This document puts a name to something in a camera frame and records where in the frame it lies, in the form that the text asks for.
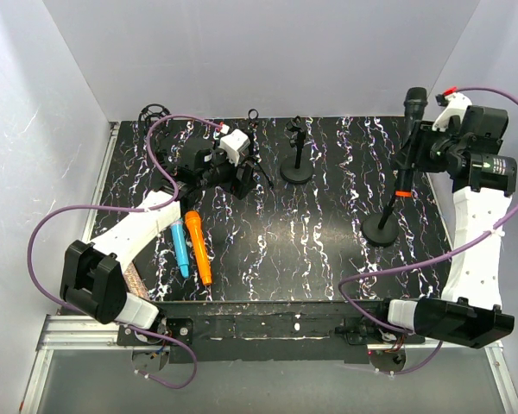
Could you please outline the glitter silver microphone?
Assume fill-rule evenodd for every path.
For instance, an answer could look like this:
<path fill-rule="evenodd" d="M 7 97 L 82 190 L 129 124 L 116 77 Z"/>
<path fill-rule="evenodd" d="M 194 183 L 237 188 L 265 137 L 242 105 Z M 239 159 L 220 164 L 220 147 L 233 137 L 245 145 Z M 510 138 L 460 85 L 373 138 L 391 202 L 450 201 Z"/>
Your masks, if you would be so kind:
<path fill-rule="evenodd" d="M 149 299 L 148 288 L 143 283 L 133 262 L 129 263 L 126 270 L 123 272 L 123 277 L 131 294 L 146 300 Z"/>

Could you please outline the cyan microphone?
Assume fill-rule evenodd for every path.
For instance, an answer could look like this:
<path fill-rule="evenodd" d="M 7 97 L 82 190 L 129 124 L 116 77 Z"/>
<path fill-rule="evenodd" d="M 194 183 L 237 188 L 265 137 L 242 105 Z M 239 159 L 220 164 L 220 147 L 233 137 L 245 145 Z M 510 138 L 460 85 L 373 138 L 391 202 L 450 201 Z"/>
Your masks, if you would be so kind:
<path fill-rule="evenodd" d="M 188 279 L 190 275 L 190 266 L 188 253 L 186 250 L 186 239 L 181 219 L 176 220 L 170 225 L 170 231 L 174 244 L 174 253 L 180 274 L 183 279 Z"/>

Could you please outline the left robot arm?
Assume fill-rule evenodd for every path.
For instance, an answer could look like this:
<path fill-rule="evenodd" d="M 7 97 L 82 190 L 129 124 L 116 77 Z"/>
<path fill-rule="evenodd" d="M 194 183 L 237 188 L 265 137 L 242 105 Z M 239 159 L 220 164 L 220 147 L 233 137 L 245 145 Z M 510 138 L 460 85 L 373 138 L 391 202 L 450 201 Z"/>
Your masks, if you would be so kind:
<path fill-rule="evenodd" d="M 165 169 L 171 177 L 138 207 L 102 235 L 67 248 L 60 297 L 101 323 L 134 325 L 145 343 L 160 343 L 167 325 L 154 304 L 130 291 L 125 272 L 163 230 L 186 220 L 204 190 L 220 187 L 244 198 L 256 187 L 255 161 L 250 138 L 238 129 L 219 141 L 188 141 Z"/>

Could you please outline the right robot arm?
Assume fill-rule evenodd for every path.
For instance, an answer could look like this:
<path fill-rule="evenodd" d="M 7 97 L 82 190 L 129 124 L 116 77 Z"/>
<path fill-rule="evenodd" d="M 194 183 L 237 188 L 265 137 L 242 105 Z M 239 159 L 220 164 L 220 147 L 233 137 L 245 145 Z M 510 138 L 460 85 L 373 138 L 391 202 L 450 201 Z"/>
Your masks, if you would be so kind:
<path fill-rule="evenodd" d="M 373 324 L 375 336 L 393 342 L 405 330 L 483 348 L 512 333 L 515 319 L 502 312 L 498 267 L 502 225 L 515 192 L 517 164 L 499 154 L 509 123 L 506 110 L 468 105 L 436 122 L 417 122 L 395 160 L 399 173 L 448 173 L 455 208 L 450 273 L 439 298 L 393 299 Z"/>

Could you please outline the tall black tripod stand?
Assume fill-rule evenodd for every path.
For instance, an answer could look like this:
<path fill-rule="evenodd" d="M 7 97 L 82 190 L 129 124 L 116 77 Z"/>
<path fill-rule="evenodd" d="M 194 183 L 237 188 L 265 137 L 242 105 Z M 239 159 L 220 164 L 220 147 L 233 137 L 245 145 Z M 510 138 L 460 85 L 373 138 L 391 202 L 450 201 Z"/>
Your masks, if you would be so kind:
<path fill-rule="evenodd" d="M 259 112 L 257 109 L 249 109 L 247 114 L 247 124 L 243 129 L 243 132 L 247 135 L 250 145 L 248 146 L 248 157 L 253 162 L 255 166 L 255 170 L 260 173 L 267 181 L 268 187 L 273 188 L 274 183 L 269 177 L 269 175 L 265 172 L 264 168 L 261 165 L 261 161 L 259 160 L 258 155 L 258 144 L 256 143 L 256 131 L 258 127 L 258 119 Z"/>

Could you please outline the orange microphone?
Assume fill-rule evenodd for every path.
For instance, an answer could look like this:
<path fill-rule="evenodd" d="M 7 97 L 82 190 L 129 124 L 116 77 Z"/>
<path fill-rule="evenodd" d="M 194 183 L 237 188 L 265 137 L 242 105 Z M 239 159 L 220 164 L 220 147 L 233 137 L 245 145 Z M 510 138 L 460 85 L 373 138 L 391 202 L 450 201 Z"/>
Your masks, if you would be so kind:
<path fill-rule="evenodd" d="M 204 286 L 210 286 L 212 284 L 212 270 L 205 247 L 201 218 L 196 210 L 190 210 L 185 214 L 185 225 L 193 244 L 201 282 Z"/>

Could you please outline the round base stand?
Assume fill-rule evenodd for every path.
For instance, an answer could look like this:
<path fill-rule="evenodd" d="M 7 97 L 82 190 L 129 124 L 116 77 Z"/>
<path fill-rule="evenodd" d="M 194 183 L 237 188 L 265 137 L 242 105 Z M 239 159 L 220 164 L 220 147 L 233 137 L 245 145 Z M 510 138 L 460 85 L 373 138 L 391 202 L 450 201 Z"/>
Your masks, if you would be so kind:
<path fill-rule="evenodd" d="M 281 163 L 280 174 L 290 184 L 303 185 L 312 179 L 314 167 L 310 160 L 303 159 L 307 131 L 303 126 L 301 117 L 291 118 L 286 125 L 286 130 L 292 134 L 289 144 L 291 148 L 296 149 L 296 155 L 293 158 L 287 157 Z"/>
<path fill-rule="evenodd" d="M 394 216 L 396 195 L 393 195 L 381 213 L 367 216 L 361 223 L 361 232 L 369 245 L 386 248 L 397 240 L 399 223 Z"/>

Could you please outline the small black tripod stand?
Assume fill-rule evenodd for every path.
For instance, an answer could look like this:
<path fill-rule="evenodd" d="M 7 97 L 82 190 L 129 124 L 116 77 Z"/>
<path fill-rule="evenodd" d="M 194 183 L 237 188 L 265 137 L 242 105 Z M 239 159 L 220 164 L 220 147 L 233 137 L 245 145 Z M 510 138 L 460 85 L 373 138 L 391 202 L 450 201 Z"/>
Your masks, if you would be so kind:
<path fill-rule="evenodd" d="M 170 114 L 170 110 L 162 104 L 151 103 L 146 105 L 139 113 L 137 119 L 137 126 L 140 136 L 144 138 L 155 122 L 164 116 L 169 116 Z M 164 122 L 162 125 L 155 128 L 154 136 L 167 137 L 169 136 L 171 130 L 172 127 L 167 122 Z"/>

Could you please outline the black microphone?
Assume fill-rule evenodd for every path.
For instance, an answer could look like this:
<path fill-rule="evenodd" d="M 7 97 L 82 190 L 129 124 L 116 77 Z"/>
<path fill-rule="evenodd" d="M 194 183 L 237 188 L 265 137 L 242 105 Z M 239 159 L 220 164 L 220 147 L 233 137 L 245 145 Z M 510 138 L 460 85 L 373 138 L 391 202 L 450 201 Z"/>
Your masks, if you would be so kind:
<path fill-rule="evenodd" d="M 418 145 L 416 131 L 424 116 L 427 105 L 427 91 L 424 87 L 410 88 L 404 100 L 404 132 L 400 149 L 395 153 L 392 167 L 397 172 L 394 185 L 394 196 L 410 198 L 414 181 L 414 157 Z"/>

